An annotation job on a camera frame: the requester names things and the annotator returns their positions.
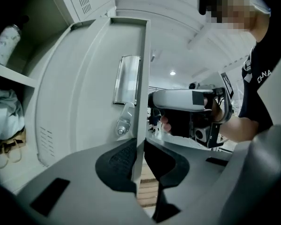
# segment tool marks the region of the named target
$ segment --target person's arm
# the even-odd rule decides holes
[[[248,74],[244,68],[242,68],[242,77],[244,79],[244,97],[239,116],[232,116],[228,122],[220,126],[221,135],[238,143],[252,140],[258,133],[259,128],[259,123],[257,122],[259,120],[259,112],[257,109],[258,94],[251,86],[250,74]],[[219,117],[222,117],[222,111],[219,112]]]
[[[220,126],[220,134],[239,143],[252,140],[257,134],[258,126],[256,121],[232,116],[228,122]]]

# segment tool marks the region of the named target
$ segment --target black handle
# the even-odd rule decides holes
[[[173,136],[189,137],[190,133],[190,112],[165,109],[165,117],[171,125],[170,133]]]

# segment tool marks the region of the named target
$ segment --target wooden floor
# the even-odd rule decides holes
[[[147,164],[143,164],[140,176],[140,189],[137,201],[143,207],[156,206],[158,195],[158,181]]]

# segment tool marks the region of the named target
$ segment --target white bottle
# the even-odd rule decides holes
[[[28,16],[22,16],[16,25],[7,26],[0,34],[0,64],[7,65],[10,55],[15,49],[15,46],[21,39],[21,29],[23,24],[29,20]]]

